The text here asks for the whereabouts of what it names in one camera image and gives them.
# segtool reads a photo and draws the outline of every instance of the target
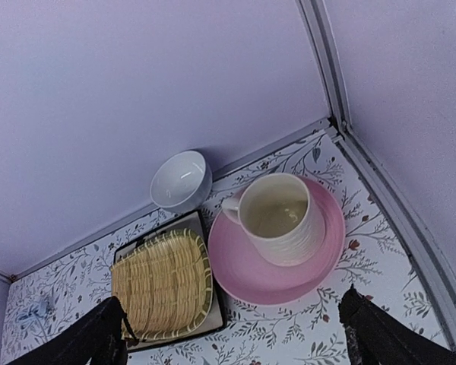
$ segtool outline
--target bamboo tray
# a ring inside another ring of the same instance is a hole
[[[112,295],[142,341],[187,335],[210,311],[211,267],[203,239],[192,230],[145,240],[111,270]],[[123,336],[130,338],[125,328]]]

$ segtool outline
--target pink plate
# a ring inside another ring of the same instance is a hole
[[[300,265],[280,267],[265,261],[242,228],[223,212],[214,220],[208,240],[211,268],[232,297],[255,305],[288,303],[316,288],[336,266],[345,237],[341,208],[324,187],[301,179],[322,211],[326,235],[319,251]]]

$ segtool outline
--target cup handle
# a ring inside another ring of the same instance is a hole
[[[226,198],[221,202],[221,209],[223,213],[230,219],[233,223],[240,224],[238,219],[238,207],[240,204],[240,199],[238,198]]]

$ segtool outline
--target floral wallpaper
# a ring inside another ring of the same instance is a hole
[[[332,365],[349,363],[337,304],[356,289],[413,331],[447,346],[416,272],[356,171],[324,131],[216,181],[202,208],[208,226],[224,198],[275,171],[311,177],[341,203],[347,226],[336,269],[313,292],[280,307],[226,298],[229,325],[194,341],[138,352],[129,364]],[[11,285],[2,337],[2,363],[54,338],[111,291],[116,248],[172,218],[156,210]]]

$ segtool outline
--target floral pattern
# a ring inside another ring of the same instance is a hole
[[[336,269],[295,303],[252,306],[226,297],[221,332],[130,355],[129,364],[344,364],[337,304],[355,284],[368,299],[413,331],[447,346],[432,304],[387,219],[356,171],[324,131],[306,136],[216,181],[201,211],[209,227],[223,199],[273,172],[308,176],[343,209],[347,238]],[[109,267],[124,243],[171,218],[156,210],[13,283],[2,337],[2,363],[54,338],[111,292]]]

